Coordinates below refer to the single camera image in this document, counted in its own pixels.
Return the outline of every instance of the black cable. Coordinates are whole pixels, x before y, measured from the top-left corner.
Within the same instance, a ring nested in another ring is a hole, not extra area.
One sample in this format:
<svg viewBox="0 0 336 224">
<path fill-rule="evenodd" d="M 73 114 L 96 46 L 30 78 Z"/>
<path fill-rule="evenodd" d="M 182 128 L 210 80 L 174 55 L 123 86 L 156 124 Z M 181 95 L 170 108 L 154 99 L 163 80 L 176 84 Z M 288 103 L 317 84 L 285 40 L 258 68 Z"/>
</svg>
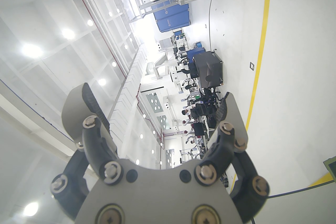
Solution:
<svg viewBox="0 0 336 224">
<path fill-rule="evenodd" d="M 294 193 L 310 190 L 310 189 L 313 189 L 313 188 L 317 188 L 317 187 L 320 187 L 320 186 L 323 186 L 323 185 L 331 184 L 333 182 L 334 181 L 332 180 L 332 181 L 325 182 L 325 183 L 322 183 L 322 184 L 319 184 L 319 185 L 314 185 L 314 186 L 303 188 L 303 189 L 298 189 L 298 190 L 294 190 L 294 191 L 290 191 L 290 192 L 286 192 L 286 193 L 281 193 L 281 194 L 277 194 L 277 195 L 268 196 L 267 198 L 270 199 L 270 198 L 275 198 L 275 197 L 281 197 L 281 196 L 285 196 L 285 195 L 290 195 L 290 194 L 294 194 Z"/>
<path fill-rule="evenodd" d="M 210 43 L 210 51 L 211 51 L 211 40 L 210 40 L 210 8 L 211 8 L 212 0 L 210 0 L 210 6 L 209 6 L 209 43 Z"/>
</svg>

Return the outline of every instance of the blue panel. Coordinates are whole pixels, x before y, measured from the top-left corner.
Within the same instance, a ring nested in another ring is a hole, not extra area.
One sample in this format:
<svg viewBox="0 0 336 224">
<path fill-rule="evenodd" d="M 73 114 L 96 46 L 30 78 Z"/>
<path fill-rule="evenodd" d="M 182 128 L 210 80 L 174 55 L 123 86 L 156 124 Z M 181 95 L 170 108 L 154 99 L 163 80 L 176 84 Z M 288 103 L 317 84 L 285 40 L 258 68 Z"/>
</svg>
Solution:
<svg viewBox="0 0 336 224">
<path fill-rule="evenodd" d="M 204 53 L 205 50 L 204 48 L 195 48 L 195 49 L 191 49 L 189 51 L 187 51 L 187 57 L 189 59 L 189 61 L 192 61 L 192 58 L 199 53 Z"/>
<path fill-rule="evenodd" d="M 181 6 L 176 4 L 172 7 L 164 8 L 169 4 L 170 1 L 165 1 L 151 7 L 152 9 L 160 7 L 163 8 L 162 10 L 154 12 L 154 17 L 160 32 L 167 32 L 172 29 L 186 27 L 189 25 L 189 5 L 184 4 Z"/>
<path fill-rule="evenodd" d="M 177 4 L 172 7 L 164 8 L 163 10 L 154 12 L 154 17 L 156 20 L 160 20 L 160 19 L 167 18 L 167 17 L 173 16 L 181 12 L 188 11 L 188 9 L 189 9 L 188 4 L 184 4 L 182 6 Z"/>
<path fill-rule="evenodd" d="M 181 13 L 157 20 L 156 23 L 161 32 L 186 27 L 189 25 L 189 11 L 182 11 Z"/>
<path fill-rule="evenodd" d="M 174 32 L 174 36 L 179 36 L 180 34 L 182 34 L 182 31 L 181 30 L 178 30 L 177 32 Z"/>
</svg>

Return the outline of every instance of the yellow floor line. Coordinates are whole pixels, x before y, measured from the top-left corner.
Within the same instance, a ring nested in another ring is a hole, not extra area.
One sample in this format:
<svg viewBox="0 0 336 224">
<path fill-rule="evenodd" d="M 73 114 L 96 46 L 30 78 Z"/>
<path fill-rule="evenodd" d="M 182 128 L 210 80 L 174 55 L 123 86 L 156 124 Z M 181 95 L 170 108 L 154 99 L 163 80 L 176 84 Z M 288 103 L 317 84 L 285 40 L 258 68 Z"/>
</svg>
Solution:
<svg viewBox="0 0 336 224">
<path fill-rule="evenodd" d="M 257 91 L 257 86 L 258 86 L 258 80 L 259 80 L 259 74 L 260 74 L 260 68 L 261 68 L 261 61 L 262 61 L 262 58 L 263 58 L 262 55 L 263 55 L 263 52 L 264 52 L 267 23 L 268 23 L 268 20 L 269 20 L 269 8 L 270 8 L 270 0 L 265 0 L 265 3 L 264 3 L 264 17 L 263 17 L 263 20 L 262 20 L 263 23 L 262 23 L 262 28 L 261 28 L 261 37 L 260 37 L 257 67 L 256 67 L 256 70 L 255 70 L 255 77 L 254 77 L 253 90 L 252 90 L 252 96 L 251 96 L 251 102 L 250 102 L 250 109 L 249 109 L 249 113 L 247 115 L 246 130 L 249 128 L 252 109 L 253 109 L 253 104 L 254 104 L 255 93 Z"/>
<path fill-rule="evenodd" d="M 319 178 L 316 182 L 312 183 L 309 187 L 311 186 L 315 186 L 315 185 L 319 185 L 325 182 L 329 182 L 332 181 L 333 177 L 331 176 L 331 174 L 328 172 L 326 173 L 326 175 L 324 175 L 323 177 Z"/>
<path fill-rule="evenodd" d="M 233 181 L 232 181 L 232 186 L 231 186 L 231 190 L 230 190 L 230 193 L 232 192 L 233 190 L 233 187 L 234 187 L 234 184 L 235 184 L 235 178 L 237 177 L 237 174 L 234 175 L 233 177 Z"/>
</svg>

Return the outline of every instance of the hex bolt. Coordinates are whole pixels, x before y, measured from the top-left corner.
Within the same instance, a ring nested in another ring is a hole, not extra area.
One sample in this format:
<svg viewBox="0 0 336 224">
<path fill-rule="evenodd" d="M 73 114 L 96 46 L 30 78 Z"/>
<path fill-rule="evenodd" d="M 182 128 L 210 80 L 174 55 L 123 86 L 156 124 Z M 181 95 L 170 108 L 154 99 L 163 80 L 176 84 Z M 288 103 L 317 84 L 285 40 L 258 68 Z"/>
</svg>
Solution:
<svg viewBox="0 0 336 224">
<path fill-rule="evenodd" d="M 259 195 L 266 196 L 268 194 L 267 192 L 268 183 L 263 177 L 261 176 L 254 177 L 252 180 L 252 186 L 255 192 L 258 193 Z"/>
<path fill-rule="evenodd" d="M 62 174 L 50 185 L 51 192 L 53 194 L 62 192 L 67 186 L 67 176 Z"/>
<path fill-rule="evenodd" d="M 209 166 L 203 165 L 201 167 L 201 175 L 206 179 L 210 179 L 213 176 L 213 172 Z"/>
<path fill-rule="evenodd" d="M 118 162 L 110 161 L 105 164 L 104 168 L 104 183 L 113 185 L 121 180 L 123 176 L 123 168 Z"/>
<path fill-rule="evenodd" d="M 234 141 L 234 146 L 242 151 L 244 151 L 247 148 L 246 142 L 242 138 L 236 138 Z"/>
<path fill-rule="evenodd" d="M 83 127 L 84 128 L 94 127 L 96 118 L 97 118 L 97 116 L 95 116 L 95 115 L 90 115 L 90 116 L 86 117 L 83 121 Z"/>
<path fill-rule="evenodd" d="M 76 143 L 76 148 L 77 148 L 77 149 L 80 149 L 80 150 L 81 150 L 81 149 L 84 149 L 84 145 L 83 145 L 83 143 L 81 143 L 81 142 L 77 142 L 77 143 Z"/>
<path fill-rule="evenodd" d="M 216 182 L 217 173 L 212 164 L 209 165 L 197 165 L 194 170 L 194 175 L 201 185 L 209 186 Z"/>
<path fill-rule="evenodd" d="M 105 169 L 105 177 L 113 179 L 117 175 L 117 167 L 115 165 L 109 165 Z"/>
<path fill-rule="evenodd" d="M 225 121 L 220 122 L 219 127 L 221 131 L 227 135 L 231 135 L 231 131 L 234 128 L 232 124 Z"/>
<path fill-rule="evenodd" d="M 59 190 L 64 185 L 64 183 L 65 183 L 65 180 L 59 177 L 51 184 L 51 188 L 53 190 Z"/>
</svg>

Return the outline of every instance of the red pipe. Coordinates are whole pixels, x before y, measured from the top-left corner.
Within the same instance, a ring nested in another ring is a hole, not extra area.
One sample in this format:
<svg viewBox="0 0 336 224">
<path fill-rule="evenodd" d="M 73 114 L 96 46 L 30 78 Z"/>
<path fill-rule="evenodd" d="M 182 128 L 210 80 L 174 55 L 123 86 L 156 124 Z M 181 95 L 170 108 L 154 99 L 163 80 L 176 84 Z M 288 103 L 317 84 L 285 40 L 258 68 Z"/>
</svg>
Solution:
<svg viewBox="0 0 336 224">
<path fill-rule="evenodd" d="M 99 33 L 101 34 L 101 36 L 102 36 L 102 38 L 103 38 L 103 40 L 104 40 L 104 42 L 105 42 L 106 46 L 108 47 L 109 51 L 111 52 L 111 55 L 113 56 L 113 58 L 114 58 L 115 62 L 117 63 L 117 65 L 118 65 L 118 67 L 119 67 L 119 69 L 120 69 L 121 73 L 123 74 L 124 78 L 126 78 L 126 75 L 125 75 L 125 73 L 124 73 L 124 72 L 123 72 L 123 70 L 121 69 L 121 67 L 120 67 L 120 65 L 119 65 L 118 61 L 116 60 L 116 58 L 115 58 L 115 56 L 114 56 L 114 54 L 113 54 L 112 50 L 111 50 L 111 49 L 110 49 L 110 47 L 108 46 L 108 43 L 106 42 L 106 40 L 105 40 L 105 37 L 103 36 L 103 34 L 102 34 L 102 32 L 101 32 L 100 28 L 98 27 L 98 25 L 97 25 L 97 23 L 96 23 L 95 19 L 93 18 L 93 16 L 92 16 L 92 14 L 91 14 L 91 12 L 90 12 L 89 8 L 87 7 L 87 5 L 86 5 L 85 1 L 84 1 L 84 0 L 82 0 L 82 2 L 84 3 L 84 6 L 85 6 L 86 10 L 88 11 L 88 13 L 89 13 L 90 17 L 92 18 L 92 20 L 93 20 L 94 24 L 96 25 L 96 27 L 97 27 L 97 29 L 98 29 Z"/>
</svg>

